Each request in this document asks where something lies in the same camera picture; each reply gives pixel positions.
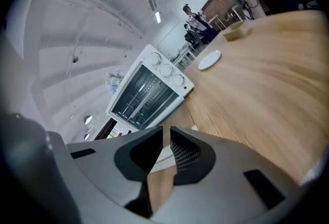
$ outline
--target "wooden table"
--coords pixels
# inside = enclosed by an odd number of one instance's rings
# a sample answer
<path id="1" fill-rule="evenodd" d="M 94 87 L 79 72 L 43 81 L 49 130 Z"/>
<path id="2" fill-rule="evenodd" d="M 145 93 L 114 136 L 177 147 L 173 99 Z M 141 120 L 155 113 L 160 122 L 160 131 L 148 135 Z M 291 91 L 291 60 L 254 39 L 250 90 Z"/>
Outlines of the wooden table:
<path id="1" fill-rule="evenodd" d="M 195 87 L 163 123 L 165 142 L 170 126 L 197 125 L 253 148 L 300 182 L 329 135 L 326 19 L 296 11 L 248 24 L 245 37 L 226 42 L 219 34 L 187 67 Z M 216 49 L 221 59 L 199 71 L 200 60 Z"/>

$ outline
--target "light fixture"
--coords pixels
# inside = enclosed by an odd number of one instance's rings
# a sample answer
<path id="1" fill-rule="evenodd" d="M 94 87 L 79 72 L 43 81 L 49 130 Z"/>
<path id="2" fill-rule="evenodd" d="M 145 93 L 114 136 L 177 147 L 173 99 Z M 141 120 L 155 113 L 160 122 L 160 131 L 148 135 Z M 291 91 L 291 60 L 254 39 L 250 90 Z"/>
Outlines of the light fixture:
<path id="1" fill-rule="evenodd" d="M 92 120 L 92 116 L 91 115 L 87 115 L 85 118 L 83 118 L 84 124 L 88 124 L 91 120 Z"/>
<path id="2" fill-rule="evenodd" d="M 155 17 L 156 17 L 156 21 L 158 21 L 158 23 L 160 23 L 161 22 L 161 18 L 160 18 L 159 11 L 155 12 Z"/>
<path id="3" fill-rule="evenodd" d="M 88 128 L 87 128 L 87 130 L 86 130 L 86 133 L 88 133 L 91 129 L 93 129 L 94 128 L 94 125 L 92 124 L 91 126 L 89 126 Z"/>
<path id="4" fill-rule="evenodd" d="M 73 63 L 78 62 L 78 60 L 79 60 L 79 57 L 78 56 L 73 56 L 73 58 L 72 58 L 72 62 Z"/>

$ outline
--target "black panel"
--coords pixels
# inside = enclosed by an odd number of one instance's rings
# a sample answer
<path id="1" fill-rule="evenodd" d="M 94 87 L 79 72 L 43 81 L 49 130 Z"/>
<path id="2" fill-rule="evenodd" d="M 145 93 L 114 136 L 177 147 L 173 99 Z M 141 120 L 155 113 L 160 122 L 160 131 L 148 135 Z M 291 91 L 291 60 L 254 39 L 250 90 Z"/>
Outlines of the black panel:
<path id="1" fill-rule="evenodd" d="M 261 171 L 251 170 L 243 174 L 268 209 L 274 208 L 284 200 L 284 196 Z"/>
<path id="2" fill-rule="evenodd" d="M 131 137 L 141 131 L 125 135 Z M 116 167 L 128 180 L 144 182 L 163 147 L 162 126 L 120 147 L 114 154 Z"/>
<path id="3" fill-rule="evenodd" d="M 175 126 L 170 128 L 171 150 L 177 174 L 174 185 L 193 184 L 201 181 L 213 168 L 215 151 L 207 143 L 190 136 Z"/>
<path id="4" fill-rule="evenodd" d="M 76 158 L 79 158 L 79 157 L 84 157 L 84 156 L 91 155 L 93 153 L 96 153 L 96 151 L 94 149 L 88 148 L 88 149 L 72 152 L 70 154 L 71 154 L 73 159 L 76 159 Z"/>
<path id="5" fill-rule="evenodd" d="M 131 160 L 146 172 L 150 172 L 163 147 L 163 136 L 153 136 L 132 148 Z"/>

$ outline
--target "oven glass window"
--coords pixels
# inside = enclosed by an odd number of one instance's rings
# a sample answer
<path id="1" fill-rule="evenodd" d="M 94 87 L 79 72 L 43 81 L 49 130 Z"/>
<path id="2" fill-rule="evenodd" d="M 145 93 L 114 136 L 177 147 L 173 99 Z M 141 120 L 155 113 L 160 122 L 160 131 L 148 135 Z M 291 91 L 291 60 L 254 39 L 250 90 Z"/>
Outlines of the oven glass window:
<path id="1" fill-rule="evenodd" d="M 145 129 L 177 97 L 177 93 L 141 65 L 112 112 L 141 130 Z"/>

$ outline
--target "white saucer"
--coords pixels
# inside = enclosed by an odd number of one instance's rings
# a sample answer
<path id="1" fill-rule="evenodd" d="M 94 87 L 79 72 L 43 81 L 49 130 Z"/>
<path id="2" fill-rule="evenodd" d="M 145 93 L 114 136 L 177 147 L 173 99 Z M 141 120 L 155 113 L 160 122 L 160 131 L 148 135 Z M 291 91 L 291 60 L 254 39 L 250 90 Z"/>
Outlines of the white saucer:
<path id="1" fill-rule="evenodd" d="M 216 63 L 216 61 L 219 60 L 219 58 L 222 56 L 221 52 L 219 50 L 215 50 L 212 53 L 209 53 L 207 56 L 205 56 L 202 61 L 199 63 L 199 70 L 205 70 L 211 67 Z"/>

